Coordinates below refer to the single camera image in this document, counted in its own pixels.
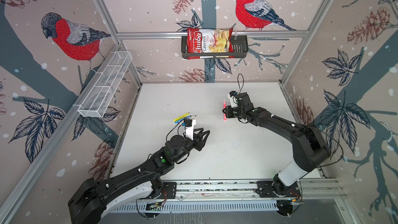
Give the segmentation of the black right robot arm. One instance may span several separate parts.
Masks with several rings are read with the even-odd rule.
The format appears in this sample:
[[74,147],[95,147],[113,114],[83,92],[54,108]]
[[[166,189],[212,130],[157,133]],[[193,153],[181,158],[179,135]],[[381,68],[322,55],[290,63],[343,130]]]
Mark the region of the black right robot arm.
[[277,196],[284,197],[299,179],[331,157],[325,138],[313,124],[295,123],[254,107],[247,93],[231,91],[228,99],[231,104],[223,109],[227,118],[268,129],[292,144],[293,160],[273,178],[273,192]]

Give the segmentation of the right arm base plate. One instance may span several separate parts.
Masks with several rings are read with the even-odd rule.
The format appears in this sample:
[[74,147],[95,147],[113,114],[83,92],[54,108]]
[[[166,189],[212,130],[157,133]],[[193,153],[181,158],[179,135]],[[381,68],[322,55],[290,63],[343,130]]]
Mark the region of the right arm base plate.
[[300,198],[301,191],[297,183],[285,186],[283,183],[272,180],[257,181],[255,192],[260,198]]

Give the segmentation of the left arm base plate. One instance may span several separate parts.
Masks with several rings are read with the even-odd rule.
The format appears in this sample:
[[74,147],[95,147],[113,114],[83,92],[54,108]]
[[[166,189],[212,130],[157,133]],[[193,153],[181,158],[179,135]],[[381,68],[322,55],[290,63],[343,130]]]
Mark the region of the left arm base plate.
[[177,183],[172,181],[163,181],[155,183],[149,199],[175,199],[177,192]]

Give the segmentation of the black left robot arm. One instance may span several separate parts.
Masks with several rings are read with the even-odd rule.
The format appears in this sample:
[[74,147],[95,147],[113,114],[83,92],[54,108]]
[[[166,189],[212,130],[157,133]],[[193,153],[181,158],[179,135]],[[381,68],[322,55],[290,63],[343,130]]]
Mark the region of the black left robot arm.
[[97,224],[102,216],[128,200],[156,198],[161,194],[161,176],[183,163],[190,151],[201,151],[210,131],[194,129],[193,137],[174,135],[145,162],[115,177],[85,180],[68,202],[71,222]]

